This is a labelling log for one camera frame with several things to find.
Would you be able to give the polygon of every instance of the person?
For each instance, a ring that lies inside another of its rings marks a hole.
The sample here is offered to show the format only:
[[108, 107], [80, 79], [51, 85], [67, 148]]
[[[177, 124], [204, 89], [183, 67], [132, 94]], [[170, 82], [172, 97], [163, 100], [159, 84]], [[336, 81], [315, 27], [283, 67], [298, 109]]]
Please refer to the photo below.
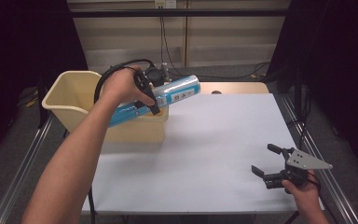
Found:
[[[308, 179], [317, 183], [314, 175], [313, 170], [309, 170]], [[289, 180], [283, 180], [282, 185], [295, 197], [297, 210], [307, 223], [328, 223], [319, 205], [319, 190], [315, 185], [307, 183], [306, 186], [299, 189]]]
[[[69, 134], [51, 158], [24, 211], [22, 223], [78, 223], [90, 190], [109, 120], [121, 103], [141, 101], [153, 105], [133, 82], [134, 70], [125, 68], [108, 78], [103, 93], [82, 122]], [[317, 190], [283, 185], [296, 198], [301, 215], [310, 223], [323, 223]]]

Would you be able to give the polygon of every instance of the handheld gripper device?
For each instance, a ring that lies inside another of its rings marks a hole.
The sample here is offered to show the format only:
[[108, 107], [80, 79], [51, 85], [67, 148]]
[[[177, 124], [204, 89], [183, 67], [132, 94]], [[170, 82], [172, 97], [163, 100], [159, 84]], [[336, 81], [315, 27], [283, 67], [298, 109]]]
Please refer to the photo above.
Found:
[[283, 188], [282, 181], [290, 180], [298, 188], [302, 188], [308, 181], [308, 170], [332, 169], [333, 165], [321, 161], [310, 154], [299, 149], [281, 148], [272, 144], [267, 145], [267, 149], [277, 154], [283, 155], [284, 170], [277, 174], [265, 175], [264, 172], [255, 166], [251, 166], [252, 173], [263, 179], [267, 189]]
[[144, 71], [135, 71], [134, 82], [140, 91], [155, 100], [155, 104], [152, 106], [146, 106], [142, 102], [133, 102], [120, 105], [113, 114], [109, 122], [109, 127], [138, 118], [139, 116], [149, 112], [156, 115], [160, 112], [160, 107], [171, 105], [200, 92], [200, 82], [196, 76], [184, 77], [164, 85], [164, 81], [171, 81], [166, 64], [163, 64], [161, 68], [158, 69], [151, 61], [147, 59], [140, 59], [110, 67], [101, 76], [101, 79], [97, 84], [94, 94], [94, 104], [98, 101], [104, 82], [113, 73], [124, 68], [130, 68], [127, 66], [130, 63], [141, 62], [147, 62], [149, 63], [149, 66]]

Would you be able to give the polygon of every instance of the can label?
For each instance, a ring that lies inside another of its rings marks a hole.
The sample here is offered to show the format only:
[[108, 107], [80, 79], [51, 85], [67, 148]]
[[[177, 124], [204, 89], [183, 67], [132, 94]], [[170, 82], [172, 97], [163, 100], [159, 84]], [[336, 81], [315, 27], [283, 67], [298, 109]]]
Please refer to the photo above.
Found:
[[185, 98], [193, 96], [194, 94], [195, 94], [194, 89], [190, 89], [190, 90], [186, 90], [186, 91], [180, 91], [180, 92], [177, 92], [176, 94], [171, 95], [171, 101], [173, 103], [175, 103], [177, 101], [181, 101], [181, 100], [183, 100]]
[[167, 97], [165, 97], [165, 96], [156, 97], [156, 100], [157, 100], [157, 105], [159, 107], [162, 107], [162, 106], [165, 106], [168, 104]]

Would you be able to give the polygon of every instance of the white tabletop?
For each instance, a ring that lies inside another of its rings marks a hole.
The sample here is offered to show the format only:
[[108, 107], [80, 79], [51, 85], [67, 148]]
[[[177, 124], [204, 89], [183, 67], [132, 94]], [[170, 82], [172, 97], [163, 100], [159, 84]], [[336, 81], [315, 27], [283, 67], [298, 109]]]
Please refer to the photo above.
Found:
[[[234, 214], [295, 211], [266, 189], [284, 168], [267, 144], [294, 147], [272, 94], [199, 94], [170, 105], [161, 144], [104, 143], [92, 184], [100, 214]], [[86, 200], [83, 211], [90, 210]]]

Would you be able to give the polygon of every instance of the metal rail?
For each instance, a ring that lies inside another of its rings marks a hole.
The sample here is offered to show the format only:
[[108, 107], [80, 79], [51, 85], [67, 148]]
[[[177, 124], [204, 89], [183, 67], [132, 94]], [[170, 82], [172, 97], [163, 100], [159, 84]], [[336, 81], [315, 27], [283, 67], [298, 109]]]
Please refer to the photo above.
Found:
[[[283, 96], [282, 100], [291, 119], [296, 120], [296, 113], [294, 110], [295, 107], [293, 105], [293, 102], [289, 99], [288, 96]], [[319, 148], [316, 147], [316, 144], [313, 141], [312, 137], [310, 136], [310, 133], [307, 130], [303, 130], [303, 128], [304, 127], [301, 126], [300, 124], [298, 123], [296, 124], [296, 129], [298, 131], [298, 134], [301, 135], [301, 133], [304, 132], [303, 141], [309, 154], [324, 161], [324, 158]], [[319, 174], [321, 175], [327, 189], [329, 190], [333, 200], [335, 201], [339, 212], [341, 213], [342, 217], [345, 219], [345, 222], [348, 224], [358, 223], [358, 217], [354, 213], [350, 201], [348, 200], [345, 193], [342, 191], [341, 187], [338, 185], [331, 171], [321, 170], [319, 171]]]
[[20, 14], [36, 17], [65, 16], [72, 18], [114, 18], [114, 17], [285, 17], [295, 13], [310, 13], [307, 11], [292, 12], [286, 8], [173, 8], [173, 9], [71, 9], [70, 11], [24, 10]]
[[28, 172], [32, 166], [34, 158], [37, 155], [39, 148], [42, 146], [43, 141], [48, 133], [48, 129], [51, 126], [52, 115], [50, 114], [48, 120], [45, 122], [43, 127], [36, 132], [34, 141], [28, 149], [27, 154], [25, 155], [22, 164], [14, 176], [11, 184], [5, 193], [5, 196], [0, 202], [0, 224], [4, 224], [7, 221], [7, 218], [10, 214], [11, 209], [13, 208], [14, 203], [16, 202], [21, 189], [23, 182], [28, 175]]

